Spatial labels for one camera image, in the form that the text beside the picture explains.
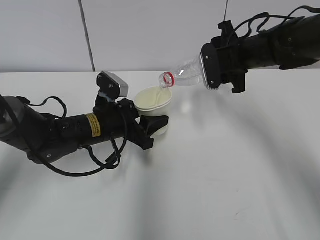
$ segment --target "paper cup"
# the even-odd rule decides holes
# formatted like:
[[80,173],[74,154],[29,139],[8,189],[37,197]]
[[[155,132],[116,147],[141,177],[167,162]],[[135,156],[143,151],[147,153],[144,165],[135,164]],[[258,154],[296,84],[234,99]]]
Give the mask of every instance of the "paper cup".
[[[135,96],[133,103],[140,116],[169,116],[171,99],[172,92],[170,88],[162,89],[159,86],[154,86],[139,92]],[[153,136],[164,134],[168,129],[168,125],[159,129]]]

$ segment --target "plastic bottle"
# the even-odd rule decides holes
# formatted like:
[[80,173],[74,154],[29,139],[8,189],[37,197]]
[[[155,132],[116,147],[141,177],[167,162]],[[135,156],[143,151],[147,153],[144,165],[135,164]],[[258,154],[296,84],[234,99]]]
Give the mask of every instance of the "plastic bottle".
[[177,86],[192,86],[203,82],[203,70],[200,55],[192,60],[167,71],[159,77],[162,88]]

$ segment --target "red bottle cap ring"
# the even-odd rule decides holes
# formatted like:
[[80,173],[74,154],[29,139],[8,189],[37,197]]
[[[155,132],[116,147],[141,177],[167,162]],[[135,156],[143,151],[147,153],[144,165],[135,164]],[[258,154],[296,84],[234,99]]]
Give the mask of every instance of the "red bottle cap ring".
[[[173,87],[175,85],[175,77],[173,76],[173,74],[169,71],[165,72],[164,74],[168,74],[171,77],[171,80],[172,80],[171,87]],[[164,76],[163,76],[163,80],[166,84],[168,83]]]

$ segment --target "yellow warning label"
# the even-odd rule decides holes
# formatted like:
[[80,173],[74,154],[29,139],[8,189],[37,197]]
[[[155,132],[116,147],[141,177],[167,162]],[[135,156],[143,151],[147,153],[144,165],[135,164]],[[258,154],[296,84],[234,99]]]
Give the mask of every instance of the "yellow warning label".
[[89,113],[86,114],[86,117],[91,125],[92,137],[96,138],[101,136],[101,128],[97,116],[94,113]]

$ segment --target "white tabletop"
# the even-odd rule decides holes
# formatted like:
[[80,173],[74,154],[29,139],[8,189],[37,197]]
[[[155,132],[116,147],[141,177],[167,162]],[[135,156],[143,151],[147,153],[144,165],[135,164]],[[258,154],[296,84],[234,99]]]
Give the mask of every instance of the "white tabletop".
[[[129,99],[159,72],[118,72]],[[1,73],[0,93],[92,111],[97,72]],[[1,240],[320,239],[320,69],[252,70],[247,92],[173,87],[170,128],[121,165],[70,178],[0,144]],[[55,101],[41,112],[61,114]],[[109,142],[94,148],[100,159]],[[85,150],[54,164],[95,169]]]

